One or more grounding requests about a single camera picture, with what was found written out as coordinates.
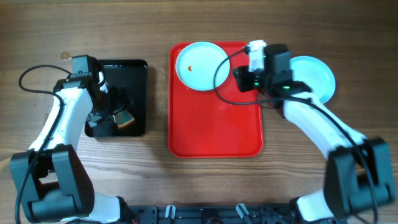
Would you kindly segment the light blue plate top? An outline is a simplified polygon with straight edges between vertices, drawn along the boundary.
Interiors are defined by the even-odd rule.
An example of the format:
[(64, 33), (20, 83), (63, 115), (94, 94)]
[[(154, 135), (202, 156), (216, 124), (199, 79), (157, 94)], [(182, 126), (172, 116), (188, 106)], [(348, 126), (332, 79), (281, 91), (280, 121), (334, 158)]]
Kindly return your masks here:
[(230, 62), (226, 52), (218, 45), (194, 42), (178, 54), (175, 70), (185, 86), (196, 91), (209, 91), (226, 81)]

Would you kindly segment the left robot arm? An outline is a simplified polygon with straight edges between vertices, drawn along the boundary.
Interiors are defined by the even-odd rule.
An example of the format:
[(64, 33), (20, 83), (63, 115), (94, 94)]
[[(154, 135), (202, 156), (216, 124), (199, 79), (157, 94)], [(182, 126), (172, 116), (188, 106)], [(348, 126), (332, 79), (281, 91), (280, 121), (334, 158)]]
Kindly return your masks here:
[(52, 110), (26, 152), (15, 153), (10, 170), (17, 190), (16, 223), (135, 223), (121, 197), (96, 193), (76, 153), (86, 117), (104, 105), (104, 76), (96, 58), (72, 58), (72, 71), (50, 91)]

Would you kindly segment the light blue plate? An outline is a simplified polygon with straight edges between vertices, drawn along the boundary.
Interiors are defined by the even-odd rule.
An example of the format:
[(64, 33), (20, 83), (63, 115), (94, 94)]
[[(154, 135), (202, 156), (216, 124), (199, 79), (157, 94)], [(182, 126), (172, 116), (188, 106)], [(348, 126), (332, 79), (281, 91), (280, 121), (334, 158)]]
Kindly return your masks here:
[(230, 62), (226, 52), (218, 45), (194, 42), (178, 54), (175, 70), (185, 86), (196, 91), (209, 91), (226, 81)]
[(290, 59), (295, 81), (306, 83), (322, 104), (328, 102), (335, 93), (336, 80), (327, 64), (311, 56), (298, 56)]

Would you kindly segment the green and orange sponge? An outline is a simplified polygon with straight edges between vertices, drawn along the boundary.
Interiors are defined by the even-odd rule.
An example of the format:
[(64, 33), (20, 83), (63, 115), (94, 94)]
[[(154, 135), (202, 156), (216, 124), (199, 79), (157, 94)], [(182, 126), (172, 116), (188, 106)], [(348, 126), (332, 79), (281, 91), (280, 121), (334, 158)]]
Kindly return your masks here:
[(113, 117), (119, 129), (124, 129), (135, 122), (135, 118), (127, 109), (117, 110)]

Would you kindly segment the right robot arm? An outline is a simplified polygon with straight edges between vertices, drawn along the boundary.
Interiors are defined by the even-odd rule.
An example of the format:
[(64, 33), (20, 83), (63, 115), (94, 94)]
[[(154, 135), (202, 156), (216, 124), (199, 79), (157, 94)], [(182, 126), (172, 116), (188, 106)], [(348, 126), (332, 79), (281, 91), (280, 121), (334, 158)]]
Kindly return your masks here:
[(314, 57), (291, 57), (284, 44), (257, 40), (243, 50), (249, 63), (233, 70), (239, 90), (264, 94), (326, 159), (323, 188), (294, 201), (301, 221), (343, 219), (393, 202), (396, 190), (387, 142), (367, 138), (325, 106), (336, 88), (330, 68)]

